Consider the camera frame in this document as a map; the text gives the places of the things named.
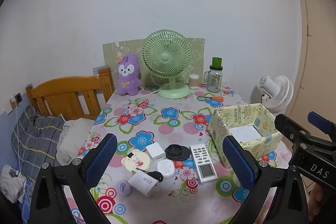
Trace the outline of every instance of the green fan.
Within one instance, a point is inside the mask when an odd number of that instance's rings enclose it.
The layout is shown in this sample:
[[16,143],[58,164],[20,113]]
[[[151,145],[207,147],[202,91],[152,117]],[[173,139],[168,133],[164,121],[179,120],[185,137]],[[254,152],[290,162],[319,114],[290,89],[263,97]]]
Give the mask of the green fan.
[[142,48],[142,60],[147,69],[160,78],[169,79],[169,84],[157,92],[164,98],[177,99],[189,94],[188,86],[176,82],[176,77],[187,68],[191,59],[188,40],[170,30],[152,33]]

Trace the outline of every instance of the door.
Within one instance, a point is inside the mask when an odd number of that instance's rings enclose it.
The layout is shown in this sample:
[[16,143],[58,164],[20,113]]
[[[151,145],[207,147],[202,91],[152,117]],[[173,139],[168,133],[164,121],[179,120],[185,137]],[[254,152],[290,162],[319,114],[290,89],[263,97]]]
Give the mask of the door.
[[330,140],[308,122],[307,115],[314,111],[336,122],[336,1],[300,1],[302,28],[306,34],[302,34],[296,95],[286,115],[313,136]]

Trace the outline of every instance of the fan base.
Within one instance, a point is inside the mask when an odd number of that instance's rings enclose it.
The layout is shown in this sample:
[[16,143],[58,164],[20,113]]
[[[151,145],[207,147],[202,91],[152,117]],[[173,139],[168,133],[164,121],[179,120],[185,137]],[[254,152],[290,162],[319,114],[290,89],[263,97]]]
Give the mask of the fan base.
[[178,99],[186,97],[190,91],[188,85],[182,83],[175,83],[175,88],[171,89],[170,85],[159,90],[158,95],[167,99]]

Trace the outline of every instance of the human hand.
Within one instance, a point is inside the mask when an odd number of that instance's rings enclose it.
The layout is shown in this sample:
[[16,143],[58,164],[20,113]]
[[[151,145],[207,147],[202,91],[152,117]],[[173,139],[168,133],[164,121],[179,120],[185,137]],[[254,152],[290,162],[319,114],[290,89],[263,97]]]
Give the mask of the human hand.
[[320,213],[320,207],[318,202],[320,202],[323,197],[322,187],[317,183],[315,183],[309,196],[310,199],[308,203],[308,214],[309,214],[309,221],[312,221],[314,217]]

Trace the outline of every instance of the glass jar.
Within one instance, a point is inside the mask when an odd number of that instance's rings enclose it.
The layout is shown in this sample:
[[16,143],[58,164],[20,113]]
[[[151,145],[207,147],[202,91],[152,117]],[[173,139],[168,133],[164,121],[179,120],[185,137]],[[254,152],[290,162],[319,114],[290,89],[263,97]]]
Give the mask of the glass jar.
[[203,75],[203,82],[207,85],[208,92],[218,93],[221,91],[223,67],[210,66],[210,70]]

